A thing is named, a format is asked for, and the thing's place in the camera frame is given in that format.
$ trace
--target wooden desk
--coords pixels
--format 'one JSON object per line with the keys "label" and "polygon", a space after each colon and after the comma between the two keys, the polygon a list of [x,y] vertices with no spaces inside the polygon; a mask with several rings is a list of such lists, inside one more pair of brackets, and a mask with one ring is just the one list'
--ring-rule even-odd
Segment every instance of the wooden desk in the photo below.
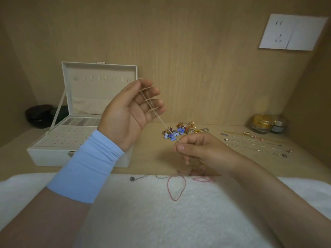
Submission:
{"label": "wooden desk", "polygon": [[[239,133],[250,131],[243,126],[196,126],[197,128],[209,128],[209,132],[221,140],[225,138],[221,135],[223,131]],[[172,152],[174,142],[171,142],[168,139],[163,139],[163,130],[164,126],[161,123],[150,123],[147,125],[135,144],[130,167],[114,168],[113,173],[173,175],[177,173],[177,170],[185,170],[186,166],[181,156]],[[45,132],[45,129],[30,129],[0,149],[0,180],[8,179],[9,177],[17,174],[57,172],[60,170],[60,167],[35,166],[26,151],[28,146]],[[284,158],[282,156],[275,156],[269,153],[258,152],[250,149],[243,149],[239,147],[232,148],[248,158],[253,159],[275,176],[309,178],[331,184],[331,169],[319,162],[316,158],[300,148],[290,139],[284,135],[276,135],[272,133],[261,135],[261,137],[286,142],[287,144],[279,147],[284,150],[282,152],[278,151],[279,153],[287,153],[285,152],[287,149],[291,149],[293,152],[287,153],[289,158]],[[237,141],[250,142],[240,138],[227,138]],[[229,144],[254,147],[253,145],[244,145],[235,142],[229,142]]]}

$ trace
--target white fluffy cloth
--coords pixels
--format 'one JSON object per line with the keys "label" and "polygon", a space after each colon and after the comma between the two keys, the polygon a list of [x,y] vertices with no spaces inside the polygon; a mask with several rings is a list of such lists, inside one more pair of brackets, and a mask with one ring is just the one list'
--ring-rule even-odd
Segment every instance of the white fluffy cloth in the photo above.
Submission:
{"label": "white fluffy cloth", "polygon": [[[0,229],[48,183],[54,173],[24,174],[0,183]],[[112,174],[93,204],[75,247],[281,247],[232,179],[199,183],[186,177],[178,201],[168,179]],[[331,186],[310,179],[280,178],[331,219]],[[183,189],[172,178],[173,198]]]}

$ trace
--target light blue sleeve cuff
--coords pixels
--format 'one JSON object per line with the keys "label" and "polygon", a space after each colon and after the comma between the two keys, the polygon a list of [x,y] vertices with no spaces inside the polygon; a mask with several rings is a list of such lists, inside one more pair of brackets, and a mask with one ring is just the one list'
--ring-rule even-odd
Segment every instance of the light blue sleeve cuff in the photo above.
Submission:
{"label": "light blue sleeve cuff", "polygon": [[64,197],[92,204],[124,152],[95,130],[46,186]]}

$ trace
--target white jewelry box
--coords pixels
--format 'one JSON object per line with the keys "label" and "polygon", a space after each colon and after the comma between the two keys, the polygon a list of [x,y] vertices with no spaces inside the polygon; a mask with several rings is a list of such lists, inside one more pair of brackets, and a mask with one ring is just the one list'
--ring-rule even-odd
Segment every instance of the white jewelry box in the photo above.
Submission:
{"label": "white jewelry box", "polygon": [[[104,62],[62,62],[65,90],[50,130],[35,141],[28,153],[37,166],[65,166],[97,128],[109,102],[130,82],[138,79],[138,66]],[[69,116],[55,125],[67,95]],[[133,146],[116,162],[127,168]]]}

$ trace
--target person's right hand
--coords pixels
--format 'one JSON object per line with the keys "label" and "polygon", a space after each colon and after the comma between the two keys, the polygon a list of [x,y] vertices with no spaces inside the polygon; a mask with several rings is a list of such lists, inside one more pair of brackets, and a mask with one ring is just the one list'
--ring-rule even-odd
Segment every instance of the person's right hand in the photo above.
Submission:
{"label": "person's right hand", "polygon": [[238,165],[249,160],[210,133],[188,134],[175,143],[173,150],[184,154],[186,164],[197,157],[213,169],[230,175]]}

